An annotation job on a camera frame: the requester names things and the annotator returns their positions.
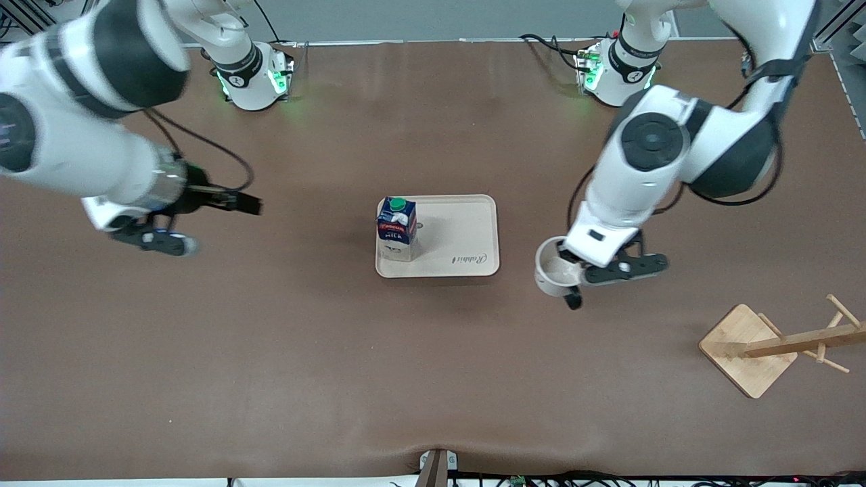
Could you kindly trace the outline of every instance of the white tray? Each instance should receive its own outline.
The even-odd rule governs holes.
[[[376,271],[382,277],[492,276],[499,270],[496,202],[486,194],[403,196],[417,203],[420,247],[411,262],[382,258],[376,245]],[[379,202],[377,215],[385,200]]]

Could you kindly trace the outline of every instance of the green cap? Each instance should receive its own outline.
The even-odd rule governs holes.
[[[406,207],[406,200],[402,198],[391,198],[391,201],[388,203],[394,211],[400,211]]]

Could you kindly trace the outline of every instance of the brown tabletop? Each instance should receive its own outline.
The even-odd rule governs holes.
[[[658,80],[727,102],[740,52],[674,42]],[[299,64],[294,99],[254,114],[196,59],[165,107],[245,154],[265,201],[258,218],[181,218],[194,258],[114,243],[75,198],[2,183],[1,478],[399,474],[434,446],[464,471],[863,468],[866,349],[830,351],[849,375],[798,360],[754,400],[697,347],[741,302],[789,333],[826,324],[828,293],[866,316],[866,150],[829,57],[794,96],[776,190],[738,209],[687,195],[645,225],[670,270],[588,289],[579,312],[538,291],[533,253],[565,231],[615,110],[576,95],[557,56],[412,43]],[[218,182],[242,176],[178,137]],[[377,202],[454,193],[495,198],[499,273],[379,277]]]

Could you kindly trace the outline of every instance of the milk carton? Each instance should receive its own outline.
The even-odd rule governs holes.
[[[415,202],[385,198],[377,218],[378,253],[385,259],[409,262],[418,253]]]

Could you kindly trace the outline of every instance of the wooden mug tree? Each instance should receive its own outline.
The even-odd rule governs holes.
[[[754,399],[782,375],[798,354],[848,373],[849,369],[825,358],[827,348],[866,342],[866,323],[861,323],[834,295],[827,295],[827,299],[837,310],[827,328],[785,336],[766,316],[741,304],[719,321],[698,347],[746,396]],[[840,325],[842,319],[848,323]]]

